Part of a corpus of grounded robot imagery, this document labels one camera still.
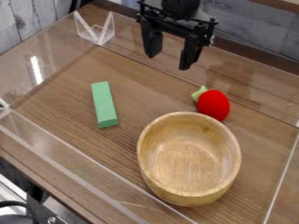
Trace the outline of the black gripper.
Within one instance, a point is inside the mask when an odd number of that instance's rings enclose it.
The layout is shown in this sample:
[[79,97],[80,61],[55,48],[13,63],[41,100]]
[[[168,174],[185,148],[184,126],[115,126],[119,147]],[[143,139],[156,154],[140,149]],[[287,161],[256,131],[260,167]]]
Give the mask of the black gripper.
[[212,44],[218,19],[203,10],[202,0],[137,0],[137,3],[145,55],[152,58],[163,50],[163,33],[149,21],[153,20],[173,35],[188,35],[179,65],[180,70],[188,70],[200,57],[203,46]]

